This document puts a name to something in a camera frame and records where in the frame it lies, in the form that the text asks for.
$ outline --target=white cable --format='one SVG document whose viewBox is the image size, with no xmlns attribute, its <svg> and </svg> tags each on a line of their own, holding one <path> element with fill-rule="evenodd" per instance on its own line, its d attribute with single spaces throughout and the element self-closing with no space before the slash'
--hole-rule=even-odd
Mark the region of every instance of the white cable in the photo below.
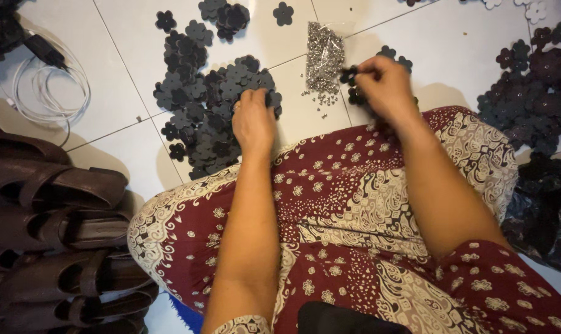
<svg viewBox="0 0 561 334">
<path fill-rule="evenodd" d="M 65 62 L 67 63 L 67 70 L 64 71 L 61 68 L 57 68 L 54 66 L 49 66 L 39 60 L 37 57 L 32 57 L 29 59 L 25 59 L 19 67 L 17 68 L 17 72 L 13 78 L 13 87 L 12 87 L 12 100 L 15 104 L 15 108 L 19 111 L 23 117 L 26 119 L 42 124 L 49 124 L 49 123 L 58 123 L 58 122 L 66 122 L 68 127 L 68 133 L 66 136 L 65 141 L 60 145 L 62 147 L 66 144 L 70 137 L 70 119 L 73 119 L 80 115 L 81 112 L 85 111 L 86 108 L 89 106 L 91 101 L 91 87 L 89 85 L 89 80 L 87 79 L 86 74 L 84 73 L 84 69 L 73 55 L 73 53 L 68 49 L 67 46 L 60 44 L 53 38 L 41 34 L 39 32 L 30 30 L 31 34 L 38 34 L 45 38 L 48 42 L 51 42 L 56 49 L 59 49 L 60 53 L 65 56 Z M 19 83 L 23 76 L 23 73 L 27 67 L 29 67 L 32 63 L 37 63 L 38 69 L 33 75 L 31 79 L 31 88 L 33 90 L 33 94 L 37 101 L 45 108 L 45 113 L 39 113 L 34 110 L 29 109 L 24 103 L 20 100 L 19 97 Z M 62 72 L 66 74 L 71 80 L 76 82 L 80 87 L 83 95 L 84 101 L 79 108 L 73 109 L 66 109 L 58 103 L 56 98 L 52 95 L 49 91 L 48 82 L 51 75 L 56 72 Z"/>
</svg>

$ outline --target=plastic bag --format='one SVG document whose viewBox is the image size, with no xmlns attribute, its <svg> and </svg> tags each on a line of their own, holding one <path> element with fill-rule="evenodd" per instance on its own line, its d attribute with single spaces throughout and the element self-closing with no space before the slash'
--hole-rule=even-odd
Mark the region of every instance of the plastic bag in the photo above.
<svg viewBox="0 0 561 334">
<path fill-rule="evenodd" d="M 309 22 L 306 84 L 308 90 L 338 93 L 337 76 L 344 64 L 344 37 L 351 23 Z"/>
<path fill-rule="evenodd" d="M 518 169 L 501 228 L 517 251 L 561 272 L 561 160 L 541 153 L 530 158 Z"/>
</svg>

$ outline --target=white tile floor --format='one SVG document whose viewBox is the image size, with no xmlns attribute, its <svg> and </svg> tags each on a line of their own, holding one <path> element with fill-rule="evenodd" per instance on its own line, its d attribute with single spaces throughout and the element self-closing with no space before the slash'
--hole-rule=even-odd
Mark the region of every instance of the white tile floor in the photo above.
<svg viewBox="0 0 561 334">
<path fill-rule="evenodd" d="M 251 54 L 262 68 L 270 69 L 283 95 L 283 115 L 278 122 L 282 144 L 367 121 L 365 113 L 344 103 L 342 96 L 335 105 L 320 107 L 311 100 L 312 95 L 300 95 L 305 90 L 300 75 L 305 70 L 308 21 L 341 23 L 333 27 L 348 36 L 348 65 L 375 55 L 384 44 L 412 60 L 413 90 L 421 110 L 452 104 L 476 110 L 477 96 L 499 78 L 500 68 L 495 63 L 499 50 L 520 38 L 528 42 L 535 28 L 555 26 L 561 20 L 561 0 L 548 0 L 547 18 L 537 25 L 530 25 L 524 17 L 525 8 L 515 6 L 512 0 L 504 0 L 491 11 L 480 0 L 423 0 L 412 8 L 403 0 L 285 1 L 295 9 L 293 24 L 279 27 L 271 15 L 277 0 L 239 0 L 251 13 L 248 28 L 231 44 L 215 36 L 206 65 L 207 70 L 217 69 Z M 166 35 L 154 22 L 157 11 L 171 10 L 178 29 L 183 30 L 189 20 L 201 21 L 197 3 L 36 0 L 25 1 L 19 9 L 26 28 L 66 44 L 89 77 L 91 104 L 73 124 L 65 146 L 73 162 L 126 174 L 130 179 L 128 194 L 136 209 L 156 193 L 189 181 L 187 161 L 169 159 L 170 142 L 159 132 L 171 114 L 158 108 L 152 96 L 154 83 L 161 81 L 166 71 Z M 211 23 L 206 26 L 215 29 Z M 62 127 L 32 124 L 5 102 L 3 89 L 11 90 L 18 65 L 30 56 L 21 47 L 0 62 L 0 127 L 61 143 L 66 136 Z M 67 81 L 57 78 L 51 85 L 64 96 L 61 102 L 80 101 L 81 95 Z M 30 101 L 27 88 L 22 86 L 23 98 Z M 328 117 L 321 119 L 323 113 Z M 561 140 L 558 152 L 561 158 Z M 561 273 L 527 262 L 561 293 Z M 153 305 L 146 323 L 154 334 L 187 331 L 165 295 Z"/>
</svg>

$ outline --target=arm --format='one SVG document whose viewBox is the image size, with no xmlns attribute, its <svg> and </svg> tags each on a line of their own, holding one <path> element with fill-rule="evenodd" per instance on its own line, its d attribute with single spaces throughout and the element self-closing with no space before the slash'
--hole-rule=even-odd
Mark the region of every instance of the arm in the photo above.
<svg viewBox="0 0 561 334">
<path fill-rule="evenodd" d="M 402 143 L 410 206 L 429 253 L 439 259 L 471 239 L 510 248 L 488 207 L 418 112 L 408 72 L 386 57 L 365 61 L 359 72 L 356 81 L 371 108 Z"/>
<path fill-rule="evenodd" d="M 271 322 L 280 247 L 270 179 L 270 151 L 276 133 L 272 109 L 266 110 L 266 90 L 247 90 L 236 104 L 233 132 L 243 162 L 231 211 L 220 243 L 215 280 L 202 333 L 228 320 L 261 315 Z"/>
</svg>

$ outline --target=red patterned fabric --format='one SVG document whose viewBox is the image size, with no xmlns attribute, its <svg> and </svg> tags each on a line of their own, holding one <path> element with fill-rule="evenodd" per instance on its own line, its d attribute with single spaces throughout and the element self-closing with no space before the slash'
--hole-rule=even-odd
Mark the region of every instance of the red patterned fabric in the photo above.
<svg viewBox="0 0 561 334">
<path fill-rule="evenodd" d="M 462 107 L 423 116 L 503 218 L 517 178 L 507 139 Z M 139 265 L 198 312 L 207 306 L 239 168 L 158 194 L 128 231 Z M 561 296 L 515 254 L 476 241 L 434 263 L 407 200 L 400 147 L 372 125 L 283 149 L 272 178 L 283 255 L 275 332 L 296 332 L 299 308 L 313 300 L 402 323 L 413 333 L 561 330 Z"/>
</svg>

